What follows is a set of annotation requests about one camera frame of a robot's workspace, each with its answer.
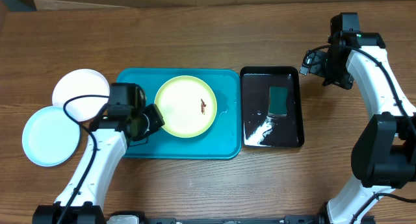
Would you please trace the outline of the yellow plate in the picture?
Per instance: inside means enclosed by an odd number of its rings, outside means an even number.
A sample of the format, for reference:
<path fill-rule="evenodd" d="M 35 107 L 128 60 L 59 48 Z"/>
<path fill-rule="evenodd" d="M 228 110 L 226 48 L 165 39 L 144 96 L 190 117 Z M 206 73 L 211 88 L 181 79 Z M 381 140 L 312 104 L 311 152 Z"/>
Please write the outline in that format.
<path fill-rule="evenodd" d="M 163 129 L 178 138 L 193 138 L 206 132 L 217 113 L 212 88 L 203 80 L 181 75 L 166 81 L 154 103 L 163 116 Z"/>

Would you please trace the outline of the green yellow sponge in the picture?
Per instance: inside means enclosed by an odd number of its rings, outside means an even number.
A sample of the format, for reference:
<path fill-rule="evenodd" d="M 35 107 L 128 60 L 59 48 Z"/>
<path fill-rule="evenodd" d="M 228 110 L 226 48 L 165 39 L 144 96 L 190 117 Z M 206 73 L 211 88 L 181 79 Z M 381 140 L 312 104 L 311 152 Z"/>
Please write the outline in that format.
<path fill-rule="evenodd" d="M 269 88 L 268 114 L 271 116 L 287 115 L 287 96 L 288 88 L 281 86 L 271 86 Z"/>

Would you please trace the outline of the pink plate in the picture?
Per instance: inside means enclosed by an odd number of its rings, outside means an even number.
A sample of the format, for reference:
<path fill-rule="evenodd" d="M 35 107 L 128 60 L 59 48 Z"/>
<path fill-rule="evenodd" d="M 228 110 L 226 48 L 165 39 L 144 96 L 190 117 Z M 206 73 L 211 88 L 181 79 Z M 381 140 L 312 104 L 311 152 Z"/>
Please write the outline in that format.
<path fill-rule="evenodd" d="M 87 121 L 94 118 L 101 107 L 107 103 L 110 88 L 107 79 L 98 71 L 93 69 L 77 69 L 72 71 L 61 80 L 53 90 L 53 106 L 63 107 L 64 103 L 81 95 L 104 95 L 105 97 L 84 97 L 71 101 L 67 111 L 77 121 Z"/>

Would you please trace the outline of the light blue plate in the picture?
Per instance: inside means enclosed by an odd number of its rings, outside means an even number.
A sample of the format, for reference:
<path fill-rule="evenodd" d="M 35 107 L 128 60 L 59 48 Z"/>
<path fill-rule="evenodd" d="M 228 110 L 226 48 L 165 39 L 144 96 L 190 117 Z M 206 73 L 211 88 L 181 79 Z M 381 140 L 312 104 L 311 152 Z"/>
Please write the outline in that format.
<path fill-rule="evenodd" d="M 47 106 L 35 112 L 26 122 L 22 147 L 27 158 L 42 167 L 57 166 L 77 149 L 81 128 L 58 106 Z"/>

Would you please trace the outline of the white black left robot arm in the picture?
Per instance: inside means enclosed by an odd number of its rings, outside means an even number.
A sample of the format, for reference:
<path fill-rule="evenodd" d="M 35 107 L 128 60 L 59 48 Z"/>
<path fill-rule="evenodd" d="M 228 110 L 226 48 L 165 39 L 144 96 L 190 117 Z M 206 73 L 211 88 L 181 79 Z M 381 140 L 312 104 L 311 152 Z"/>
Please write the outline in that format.
<path fill-rule="evenodd" d="M 140 223 L 140 212 L 103 214 L 105 197 L 115 169 L 131 142 L 146 143 L 164 125 L 157 105 L 106 104 L 87 129 L 83 157 L 64 191 L 52 205 L 40 205 L 32 222 L 45 223 Z"/>

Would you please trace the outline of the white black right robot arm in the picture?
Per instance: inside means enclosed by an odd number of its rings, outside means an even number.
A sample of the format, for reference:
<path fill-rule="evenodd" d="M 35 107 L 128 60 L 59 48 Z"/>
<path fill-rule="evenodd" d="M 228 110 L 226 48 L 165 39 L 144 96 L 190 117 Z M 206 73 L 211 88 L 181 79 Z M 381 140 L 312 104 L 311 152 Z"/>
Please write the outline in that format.
<path fill-rule="evenodd" d="M 375 32 L 341 31 L 327 45 L 309 50 L 301 74 L 340 84 L 357 83 L 369 122 L 353 147 L 352 176 L 322 210 L 324 223 L 372 223 L 366 213 L 383 197 L 415 181 L 415 106 L 402 91 Z"/>

